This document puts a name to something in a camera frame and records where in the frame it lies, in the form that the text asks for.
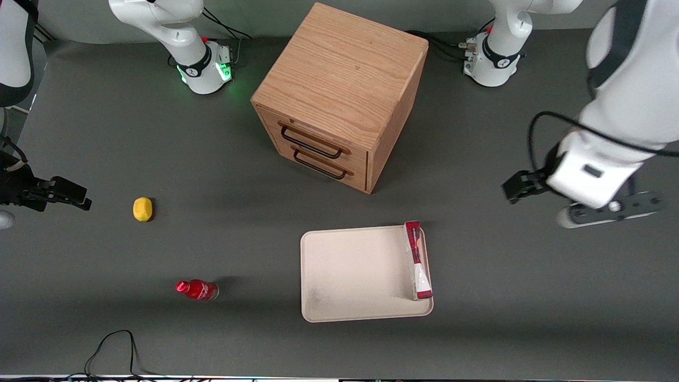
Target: bottle cap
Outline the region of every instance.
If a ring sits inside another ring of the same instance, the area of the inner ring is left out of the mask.
[[[180,293],[184,293],[184,292],[189,290],[189,282],[188,281],[180,281],[175,285],[175,289]]]

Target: plastic tray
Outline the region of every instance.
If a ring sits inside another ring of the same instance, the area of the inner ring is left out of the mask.
[[[414,317],[434,309],[433,298],[412,298],[403,226],[311,231],[300,244],[301,314],[309,322]],[[424,231],[422,246],[429,277]]]

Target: wooden top surface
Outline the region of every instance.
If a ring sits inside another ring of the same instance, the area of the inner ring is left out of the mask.
[[[427,45],[316,3],[252,100],[371,150]]]

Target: bottle label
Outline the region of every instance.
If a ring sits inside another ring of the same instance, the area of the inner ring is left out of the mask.
[[[197,300],[214,300],[219,295],[219,288],[211,283],[203,283]]]

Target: gray table surface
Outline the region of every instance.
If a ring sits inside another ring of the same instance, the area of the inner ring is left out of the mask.
[[[83,212],[8,207],[0,231],[0,370],[80,371],[106,333],[134,332],[164,374],[279,377],[679,380],[677,163],[650,159],[640,189],[669,207],[566,230],[552,195],[510,206],[538,111],[587,103],[589,31],[537,31],[501,88],[427,58],[415,107],[373,195],[279,157],[249,103],[286,44],[245,41],[235,81],[192,94],[160,44],[63,44],[48,61],[20,146],[38,176],[86,186]],[[462,39],[453,35],[451,39]],[[546,152],[566,127],[537,132]],[[134,220],[139,196],[156,219]],[[299,238],[421,220],[434,311],[309,324]],[[174,292],[219,280],[214,302]],[[92,370],[125,374],[128,340]]]

